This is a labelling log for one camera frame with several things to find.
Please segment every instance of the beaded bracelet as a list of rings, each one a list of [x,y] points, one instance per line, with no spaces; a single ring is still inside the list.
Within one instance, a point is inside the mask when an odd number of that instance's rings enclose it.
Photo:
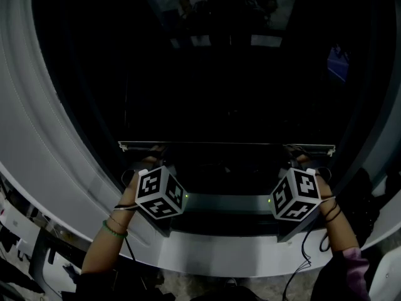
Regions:
[[[111,228],[107,226],[107,220],[103,221],[103,227],[109,231],[112,235],[117,236],[118,238],[126,238],[128,236],[128,232],[126,231],[124,234],[119,234],[117,232],[114,232]]]

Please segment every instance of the white cube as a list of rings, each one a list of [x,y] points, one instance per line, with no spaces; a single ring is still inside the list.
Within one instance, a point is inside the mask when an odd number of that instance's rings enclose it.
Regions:
[[[184,212],[188,194],[165,167],[139,172],[135,202],[155,219]]]
[[[302,221],[321,203],[315,171],[290,168],[269,197],[276,219]]]

